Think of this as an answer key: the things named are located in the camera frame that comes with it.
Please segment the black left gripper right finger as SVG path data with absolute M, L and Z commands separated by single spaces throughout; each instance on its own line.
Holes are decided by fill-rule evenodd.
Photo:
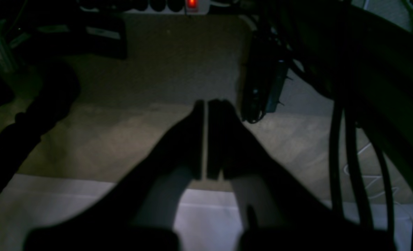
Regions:
M 208 103 L 208 178 L 230 181 L 243 224 L 239 251 L 394 251 L 383 230 L 338 216 L 275 161 L 233 105 Z

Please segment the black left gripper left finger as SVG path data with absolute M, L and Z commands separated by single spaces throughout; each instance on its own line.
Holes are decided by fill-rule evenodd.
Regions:
M 169 129 L 103 198 L 59 224 L 32 230 L 30 251 L 178 251 L 180 198 L 201 175 L 204 103 Z

